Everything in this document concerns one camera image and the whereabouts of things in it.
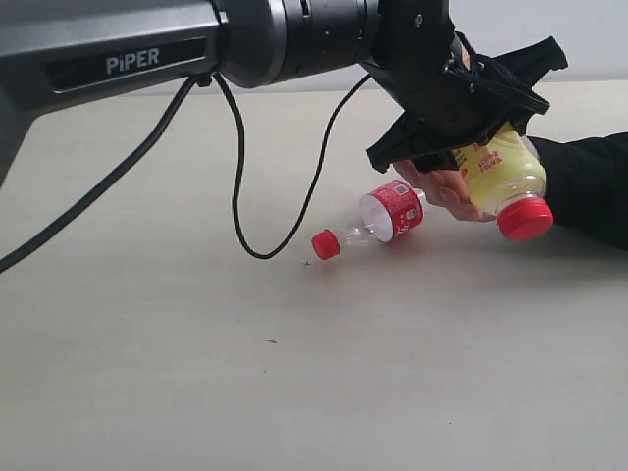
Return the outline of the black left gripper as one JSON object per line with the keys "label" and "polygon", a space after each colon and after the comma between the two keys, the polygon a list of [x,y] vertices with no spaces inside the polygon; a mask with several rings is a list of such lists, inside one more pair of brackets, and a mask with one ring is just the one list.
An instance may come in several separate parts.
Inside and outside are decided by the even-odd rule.
{"label": "black left gripper", "polygon": [[403,110],[367,150],[374,170],[411,160],[419,173],[458,171],[454,149],[487,143],[506,123],[520,136],[548,101],[533,87],[567,68],[553,37],[496,57],[477,53],[446,1],[382,1],[365,69]]}

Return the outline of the black sleeved forearm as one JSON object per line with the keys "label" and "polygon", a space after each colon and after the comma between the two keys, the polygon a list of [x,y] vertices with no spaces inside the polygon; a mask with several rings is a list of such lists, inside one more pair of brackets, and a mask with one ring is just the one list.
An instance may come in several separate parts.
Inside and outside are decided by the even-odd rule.
{"label": "black sleeved forearm", "polygon": [[558,142],[529,138],[546,171],[554,221],[627,249],[627,133]]}

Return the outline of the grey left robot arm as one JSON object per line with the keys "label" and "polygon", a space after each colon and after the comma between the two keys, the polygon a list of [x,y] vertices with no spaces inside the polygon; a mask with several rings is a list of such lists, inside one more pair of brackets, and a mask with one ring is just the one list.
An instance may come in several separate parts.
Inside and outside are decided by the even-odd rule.
{"label": "grey left robot arm", "polygon": [[5,1],[1,169],[58,110],[204,74],[256,88],[354,65],[402,108],[368,149],[371,166],[410,159],[430,172],[545,113],[534,86],[567,59],[553,38],[477,53],[443,0]]}

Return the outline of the open bare human hand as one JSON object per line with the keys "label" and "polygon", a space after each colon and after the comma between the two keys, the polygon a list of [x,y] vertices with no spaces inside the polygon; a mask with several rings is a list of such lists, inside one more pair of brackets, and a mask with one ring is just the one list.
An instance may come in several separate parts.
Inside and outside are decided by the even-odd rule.
{"label": "open bare human hand", "polygon": [[428,203],[446,209],[456,220],[484,223],[495,218],[472,203],[459,171],[421,173],[410,160],[397,162],[393,167],[410,185],[425,194]]}

